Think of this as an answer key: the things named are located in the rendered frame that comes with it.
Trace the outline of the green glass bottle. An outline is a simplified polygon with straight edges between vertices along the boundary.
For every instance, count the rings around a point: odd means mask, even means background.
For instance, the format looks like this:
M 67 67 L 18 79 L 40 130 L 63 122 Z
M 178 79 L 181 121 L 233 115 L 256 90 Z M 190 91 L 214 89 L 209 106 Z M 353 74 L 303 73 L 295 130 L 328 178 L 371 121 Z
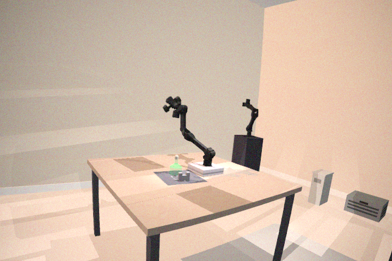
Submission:
M 179 156 L 175 155 L 174 164 L 170 165 L 170 175 L 178 176 L 178 172 L 182 172 L 182 166 L 178 164 Z

